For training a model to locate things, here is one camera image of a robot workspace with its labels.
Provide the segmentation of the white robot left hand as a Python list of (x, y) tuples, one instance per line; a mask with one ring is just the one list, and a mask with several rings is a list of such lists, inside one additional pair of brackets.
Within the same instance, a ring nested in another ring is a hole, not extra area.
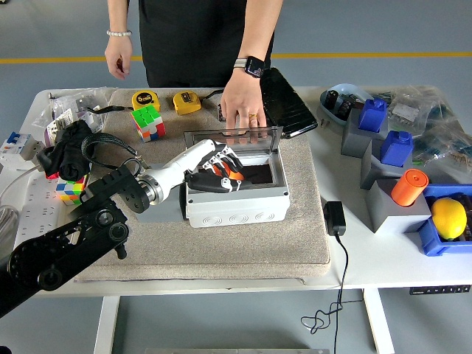
[(235, 192), (252, 186), (245, 179), (231, 179), (226, 168), (238, 173), (243, 165), (228, 145), (204, 139), (163, 167), (147, 170), (145, 176), (149, 178), (150, 202), (160, 204), (167, 199), (172, 188), (183, 183), (193, 190), (215, 193)]

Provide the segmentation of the person's right hand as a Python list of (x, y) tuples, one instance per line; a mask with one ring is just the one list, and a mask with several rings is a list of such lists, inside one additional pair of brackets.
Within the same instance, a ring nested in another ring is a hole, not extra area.
[(110, 36), (105, 49), (105, 59), (109, 73), (124, 80), (130, 74), (132, 42), (129, 36)]

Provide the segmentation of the person's left hand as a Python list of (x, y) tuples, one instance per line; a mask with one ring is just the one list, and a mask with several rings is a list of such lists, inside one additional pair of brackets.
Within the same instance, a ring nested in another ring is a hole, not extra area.
[(260, 79), (243, 69), (234, 69), (223, 90), (221, 111), (226, 119), (226, 129), (265, 128)]

